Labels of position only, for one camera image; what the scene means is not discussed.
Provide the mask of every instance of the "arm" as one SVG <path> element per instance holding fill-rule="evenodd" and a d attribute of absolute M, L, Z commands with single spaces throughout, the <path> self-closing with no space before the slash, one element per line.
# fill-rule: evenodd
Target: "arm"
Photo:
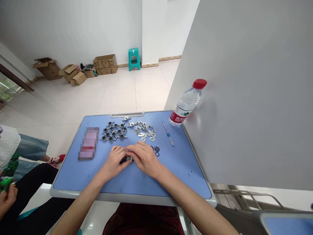
<path fill-rule="evenodd" d="M 155 178 L 183 208 L 202 234 L 238 235 L 235 228 L 206 200 L 189 188 L 157 159 L 153 149 L 138 141 L 126 149 L 137 166 Z"/>
<path fill-rule="evenodd" d="M 114 146 L 112 148 L 102 168 L 65 212 L 64 216 L 53 229 L 51 235 L 77 234 L 91 205 L 104 184 L 117 176 L 131 163 L 131 161 L 127 161 L 120 165 L 120 160 L 125 154 L 123 147 Z"/>

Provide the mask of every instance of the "red bottle cap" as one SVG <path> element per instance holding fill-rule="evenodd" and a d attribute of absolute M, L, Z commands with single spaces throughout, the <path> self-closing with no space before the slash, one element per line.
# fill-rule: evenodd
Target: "red bottle cap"
<path fill-rule="evenodd" d="M 207 84 L 207 81 L 204 79 L 197 79 L 192 84 L 193 88 L 195 89 L 203 89 L 205 85 Z"/>

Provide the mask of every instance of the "baseboard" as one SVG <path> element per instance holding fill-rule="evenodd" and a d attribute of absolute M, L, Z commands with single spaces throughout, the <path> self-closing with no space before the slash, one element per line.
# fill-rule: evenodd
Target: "baseboard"
<path fill-rule="evenodd" d="M 127 64 L 119 64 L 119 65 L 117 65 L 117 67 L 118 68 L 120 68 L 120 67 L 128 67 L 128 63 Z"/>
<path fill-rule="evenodd" d="M 154 66 L 159 66 L 159 62 L 152 63 L 152 64 L 143 64 L 143 65 L 141 65 L 142 68 L 148 68 L 148 67 L 154 67 Z"/>
<path fill-rule="evenodd" d="M 159 58 L 159 61 L 170 60 L 170 59 L 179 59 L 179 58 L 181 58 L 181 57 L 182 57 L 182 55 L 175 55 L 175 56 L 162 57 L 162 58 Z"/>
<path fill-rule="evenodd" d="M 33 80 L 27 81 L 27 82 L 26 82 L 26 85 L 32 84 L 32 83 L 38 81 L 39 79 L 44 79 L 44 78 L 46 78 L 46 77 L 45 77 L 45 76 L 38 76 L 38 77 L 35 77 Z"/>

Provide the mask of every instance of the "person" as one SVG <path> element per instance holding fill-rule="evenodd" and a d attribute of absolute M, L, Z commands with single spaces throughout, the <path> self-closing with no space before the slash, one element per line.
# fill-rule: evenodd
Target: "person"
<path fill-rule="evenodd" d="M 51 235 L 77 234 L 104 184 L 130 164 L 131 161 L 120 164 L 125 156 L 132 157 L 141 171 L 157 180 L 172 195 L 202 234 L 238 235 L 218 211 L 160 163 L 150 145 L 141 141 L 126 148 L 112 148 L 102 168 L 59 220 Z M 175 207 L 121 203 L 105 225 L 103 234 L 183 235 L 184 232 Z"/>
<path fill-rule="evenodd" d="M 6 167 L 15 152 L 23 158 L 33 161 L 43 161 L 57 168 L 56 164 L 64 160 L 65 154 L 57 157 L 49 157 L 46 152 L 49 141 L 32 136 L 19 134 L 13 127 L 0 125 L 0 172 Z M 19 165 L 14 174 L 16 181 L 20 180 L 39 163 L 19 160 Z"/>
<path fill-rule="evenodd" d="M 0 193 L 0 233 L 5 234 L 46 234 L 58 221 L 74 199 L 49 199 L 27 217 L 17 221 L 18 216 L 26 207 L 31 197 L 43 184 L 52 184 L 58 169 L 49 164 L 39 164 L 15 186 L 10 185 L 8 192 Z"/>

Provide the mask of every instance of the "water bottle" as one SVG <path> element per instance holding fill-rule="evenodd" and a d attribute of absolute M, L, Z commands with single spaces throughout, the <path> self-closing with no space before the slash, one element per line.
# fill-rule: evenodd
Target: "water bottle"
<path fill-rule="evenodd" d="M 207 81 L 204 79 L 197 79 L 194 81 L 192 88 L 182 94 L 169 118 L 169 123 L 172 126 L 180 126 L 185 118 L 198 105 L 202 89 L 205 87 L 206 83 Z"/>

